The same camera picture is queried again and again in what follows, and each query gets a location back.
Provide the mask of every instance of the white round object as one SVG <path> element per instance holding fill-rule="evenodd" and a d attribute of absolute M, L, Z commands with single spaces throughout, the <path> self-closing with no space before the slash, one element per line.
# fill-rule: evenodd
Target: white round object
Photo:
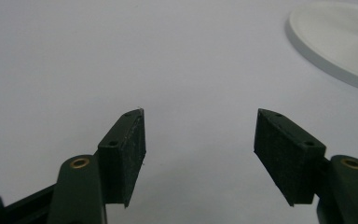
<path fill-rule="evenodd" d="M 358 6 L 314 2 L 293 11 L 286 33 L 310 62 L 358 88 Z"/>

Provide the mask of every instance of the white surface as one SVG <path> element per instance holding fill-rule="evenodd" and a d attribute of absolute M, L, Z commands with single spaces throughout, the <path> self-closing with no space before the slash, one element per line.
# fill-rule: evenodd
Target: white surface
<path fill-rule="evenodd" d="M 253 152 L 257 108 L 358 158 L 358 89 L 283 26 L 306 0 L 0 1 L 0 195 L 13 203 L 145 109 L 145 166 L 111 223 L 317 223 Z"/>
<path fill-rule="evenodd" d="M 305 58 L 358 87 L 358 5 L 313 2 L 290 15 L 287 35 Z"/>

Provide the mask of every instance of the mounting hole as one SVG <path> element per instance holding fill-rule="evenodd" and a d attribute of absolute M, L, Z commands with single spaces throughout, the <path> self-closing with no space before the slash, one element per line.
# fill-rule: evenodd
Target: mounting hole
<path fill-rule="evenodd" d="M 115 147 L 115 146 L 117 146 L 117 144 L 118 144 L 118 141 L 116 141 L 116 140 L 109 142 L 109 146 L 111 146 L 111 147 Z"/>
<path fill-rule="evenodd" d="M 344 158 L 341 160 L 341 163 L 352 169 L 358 170 L 358 161 L 356 160 L 350 158 Z"/>
<path fill-rule="evenodd" d="M 87 166 L 90 163 L 88 158 L 79 158 L 71 162 L 71 167 L 74 169 L 80 169 Z"/>
<path fill-rule="evenodd" d="M 305 144 L 306 146 L 309 146 L 309 147 L 315 146 L 315 144 L 314 144 L 313 142 L 311 142 L 311 141 L 306 141 L 306 142 L 304 142 L 304 144 Z"/>

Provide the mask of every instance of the brass screw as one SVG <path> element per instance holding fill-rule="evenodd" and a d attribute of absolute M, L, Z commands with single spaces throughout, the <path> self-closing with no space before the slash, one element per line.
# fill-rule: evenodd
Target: brass screw
<path fill-rule="evenodd" d="M 354 170 L 358 170 L 358 160 L 344 158 L 341 160 L 341 163 L 354 169 Z"/>
<path fill-rule="evenodd" d="M 80 169 L 87 166 L 90 163 L 88 158 L 79 158 L 71 162 L 71 167 L 74 169 Z"/>

